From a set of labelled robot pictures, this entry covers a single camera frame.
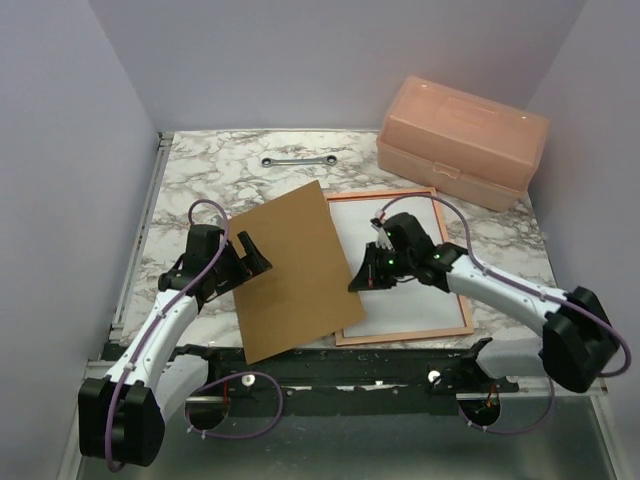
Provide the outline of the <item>brown cardboard backing board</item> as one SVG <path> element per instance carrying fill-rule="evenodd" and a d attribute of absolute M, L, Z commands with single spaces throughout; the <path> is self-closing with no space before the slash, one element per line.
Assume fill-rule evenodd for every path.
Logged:
<path fill-rule="evenodd" d="M 272 268 L 233 292 L 246 363 L 307 345 L 365 319 L 329 206 L 313 181 L 233 217 Z"/>

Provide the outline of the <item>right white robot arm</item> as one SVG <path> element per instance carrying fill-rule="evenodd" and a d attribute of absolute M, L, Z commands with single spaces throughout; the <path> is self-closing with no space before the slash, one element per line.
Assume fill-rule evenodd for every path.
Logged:
<path fill-rule="evenodd" d="M 584 393 L 620 347 L 598 297 L 584 287 L 545 289 L 472 258 L 468 249 L 435 244 L 415 216 L 406 212 L 374 220 L 375 241 L 351 280 L 351 292 L 386 290 L 412 277 L 420 284 L 478 300 L 525 325 L 538 341 L 482 342 L 475 358 L 460 367 L 460 379 L 480 392 L 496 378 L 542 367 L 557 384 Z M 508 355 L 515 355 L 508 370 Z"/>

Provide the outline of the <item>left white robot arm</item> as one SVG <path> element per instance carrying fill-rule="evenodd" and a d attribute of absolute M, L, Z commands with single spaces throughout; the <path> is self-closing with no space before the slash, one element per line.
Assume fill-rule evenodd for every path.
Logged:
<path fill-rule="evenodd" d="M 250 235 L 237 235 L 237 253 L 227 230 L 193 225 L 186 250 L 158 279 L 153 308 L 125 353 L 100 379 L 83 381 L 78 393 L 79 450 L 106 461 L 113 471 L 148 466 L 162 445 L 165 425 L 187 396 L 214 393 L 220 368 L 207 360 L 167 365 L 178 340 L 205 303 L 271 269 Z"/>

